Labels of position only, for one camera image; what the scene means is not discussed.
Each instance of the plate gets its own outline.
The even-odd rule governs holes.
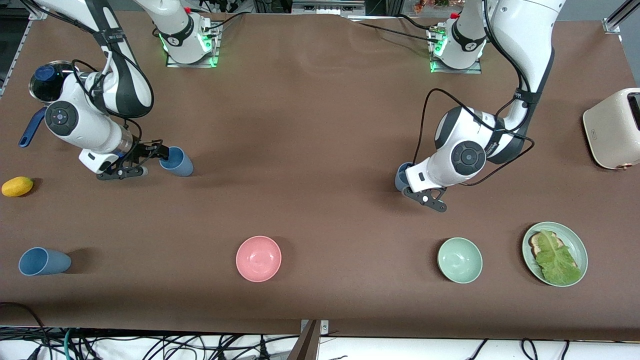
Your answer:
[[[438,267],[451,281],[468,284],[482,272],[482,255],[477,246],[464,238],[451,238],[440,246]]]
[[[278,272],[281,262],[280,247],[266,236],[248,238],[236,253],[238,272],[251,282],[269,280]]]
[[[545,277],[542,275],[542,269],[536,262],[536,258],[533,256],[533,251],[531,250],[531,245],[529,245],[529,240],[531,240],[531,236],[534,236],[536,233],[539,233],[541,230],[552,231],[557,234],[558,238],[562,240],[565,246],[569,248],[569,253],[575,260],[576,265],[578,265],[578,269],[582,273],[580,279],[575,281],[573,284],[569,285],[556,285],[548,282]],[[535,275],[540,281],[545,284],[551,286],[557,286],[558,288],[566,288],[569,286],[576,285],[582,278],[584,274],[587,273],[587,267],[589,265],[589,259],[587,257],[587,249],[585,249],[582,240],[568,227],[563,224],[558,224],[557,222],[540,222],[536,225],[533,225],[526,234],[524,234],[524,239],[522,240],[522,256],[524,257],[524,262],[529,267],[529,270]]]

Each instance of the lettuce leaf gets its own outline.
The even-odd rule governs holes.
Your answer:
[[[542,268],[542,275],[556,285],[570,285],[580,279],[582,273],[575,267],[573,257],[566,246],[558,246],[556,237],[547,230],[540,231],[538,246],[540,252],[536,261]]]

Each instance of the toaster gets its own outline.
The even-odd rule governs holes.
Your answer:
[[[593,159],[604,168],[640,163],[640,88],[616,92],[582,115]]]

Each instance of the green plate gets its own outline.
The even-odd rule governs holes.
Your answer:
[[[575,263],[578,265],[578,269],[582,273],[580,279],[575,281],[573,284],[569,285],[556,285],[548,282],[545,277],[542,275],[542,269],[536,262],[536,258],[533,256],[533,251],[531,249],[531,245],[529,245],[529,240],[531,240],[531,236],[534,236],[536,233],[539,233],[542,230],[548,230],[556,233],[558,238],[562,240],[565,246],[569,248],[569,253],[575,260]],[[549,284],[551,286],[557,286],[558,288],[566,288],[568,286],[576,285],[582,278],[584,274],[587,272],[587,267],[589,265],[589,259],[587,258],[587,249],[584,248],[584,244],[582,240],[568,227],[558,224],[557,222],[540,222],[536,225],[533,225],[526,234],[524,234],[524,239],[522,240],[522,256],[524,257],[524,262],[529,267],[529,270],[540,279],[540,281],[545,284]]]
[[[452,238],[445,241],[438,251],[438,267],[449,280],[468,284],[482,272],[482,255],[471,241]]]

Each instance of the blue plastic cup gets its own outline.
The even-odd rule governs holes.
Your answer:
[[[169,159],[160,159],[160,166],[176,176],[189,176],[193,172],[193,164],[189,156],[177,146],[169,148]]]
[[[399,192],[402,192],[404,188],[409,187],[409,181],[406,179],[406,173],[404,171],[411,165],[413,165],[413,163],[404,163],[400,165],[396,172],[396,189],[398,189]]]
[[[70,266],[71,258],[67,254],[43,247],[25,251],[18,262],[18,269],[26,276],[60,274]]]

